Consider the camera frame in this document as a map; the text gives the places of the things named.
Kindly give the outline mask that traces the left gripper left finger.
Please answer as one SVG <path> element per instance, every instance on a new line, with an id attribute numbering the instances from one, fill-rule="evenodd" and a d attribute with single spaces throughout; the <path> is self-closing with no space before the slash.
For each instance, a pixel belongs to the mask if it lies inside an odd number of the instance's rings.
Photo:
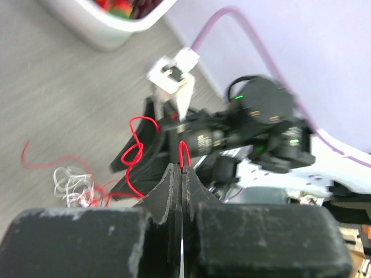
<path id="1" fill-rule="evenodd" d="M 181 253 L 181 172 L 169 164 L 160 180 L 134 206 L 132 277 L 179 277 Z"/>

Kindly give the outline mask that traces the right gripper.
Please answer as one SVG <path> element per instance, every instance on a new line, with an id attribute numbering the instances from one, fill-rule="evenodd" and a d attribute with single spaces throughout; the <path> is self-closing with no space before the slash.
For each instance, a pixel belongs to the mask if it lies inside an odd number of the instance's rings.
<path id="1" fill-rule="evenodd" d="M 162 105 L 163 118 L 155 118 L 153 97 L 144 100 L 144 113 L 129 121 L 132 136 L 110 164 L 112 173 L 124 172 L 110 194 L 114 200 L 142 198 L 159 183 L 165 165 L 178 163 L 179 144 L 184 141 L 191 158 L 231 149 L 227 111 L 210 113 L 190 108 L 179 118 L 174 105 Z"/>

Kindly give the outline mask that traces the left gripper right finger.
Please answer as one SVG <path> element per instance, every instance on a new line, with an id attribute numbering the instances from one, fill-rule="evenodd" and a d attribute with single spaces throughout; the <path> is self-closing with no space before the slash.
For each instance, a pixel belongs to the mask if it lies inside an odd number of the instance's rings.
<path id="1" fill-rule="evenodd" d="M 195 170 L 184 166 L 182 172 L 182 230 L 183 230 L 183 270 L 184 277 L 192 277 L 191 269 L 197 258 L 195 245 L 197 232 L 195 213 L 199 203 L 220 205 L 221 201 L 212 194 L 199 180 Z"/>

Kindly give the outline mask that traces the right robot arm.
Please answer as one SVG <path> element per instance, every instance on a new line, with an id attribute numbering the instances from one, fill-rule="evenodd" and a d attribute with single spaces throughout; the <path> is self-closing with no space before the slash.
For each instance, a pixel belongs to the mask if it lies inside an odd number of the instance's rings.
<path id="1" fill-rule="evenodd" d="M 226 154 L 235 148 L 250 147 L 248 159 L 272 173 L 312 166 L 312 131 L 294 116 L 294 97 L 263 76 L 243 76 L 237 83 L 243 88 L 228 98 L 228 109 L 213 114 L 187 108 L 181 117 L 166 101 L 157 119 L 154 99 L 148 98 L 138 128 L 110 165 L 114 173 L 125 172 L 112 189 L 115 198 L 142 197 L 159 183 L 169 163 L 198 157 L 203 158 L 196 170 L 201 183 L 213 193 L 226 192 L 239 182 L 240 159 Z"/>

